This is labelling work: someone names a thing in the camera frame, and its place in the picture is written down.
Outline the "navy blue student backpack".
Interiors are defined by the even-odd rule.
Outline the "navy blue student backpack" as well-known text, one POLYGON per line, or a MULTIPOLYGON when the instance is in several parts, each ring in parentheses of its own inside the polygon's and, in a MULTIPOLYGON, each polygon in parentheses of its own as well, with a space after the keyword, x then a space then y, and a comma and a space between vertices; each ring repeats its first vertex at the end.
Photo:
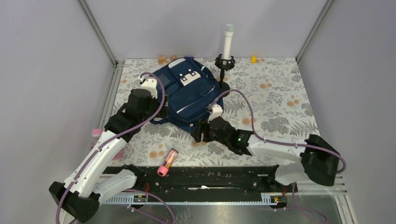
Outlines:
POLYGON ((192 133, 200 120, 209 118, 207 107, 221 94, 221 89, 206 66, 193 59, 178 58, 153 74, 164 86, 168 115, 150 123, 171 123, 192 133))

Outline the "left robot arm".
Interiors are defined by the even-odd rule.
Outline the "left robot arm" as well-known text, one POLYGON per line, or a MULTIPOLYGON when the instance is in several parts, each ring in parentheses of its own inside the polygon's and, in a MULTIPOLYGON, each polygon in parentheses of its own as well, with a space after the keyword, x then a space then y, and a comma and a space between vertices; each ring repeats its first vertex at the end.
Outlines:
POLYGON ((53 182, 49 192, 57 203, 55 222, 60 223, 61 211, 85 223, 99 207, 116 194, 144 188, 144 172, 124 168, 109 179, 98 182, 114 156, 124 148, 141 127, 157 117, 166 100, 165 90, 155 87, 133 89, 128 101, 105 124, 100 138, 78 168, 63 182, 53 182))

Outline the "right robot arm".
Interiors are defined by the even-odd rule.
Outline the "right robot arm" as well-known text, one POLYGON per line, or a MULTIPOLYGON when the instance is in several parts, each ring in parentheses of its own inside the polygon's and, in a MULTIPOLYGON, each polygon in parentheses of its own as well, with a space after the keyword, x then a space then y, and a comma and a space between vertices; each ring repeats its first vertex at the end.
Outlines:
POLYGON ((238 155, 265 155, 290 161, 271 169, 268 186, 274 192, 305 180, 333 186, 342 161, 339 152, 321 136, 311 134, 305 140, 291 142, 269 140, 257 137, 253 131, 236 129, 222 117, 199 121, 191 135, 196 142, 216 141, 238 155))

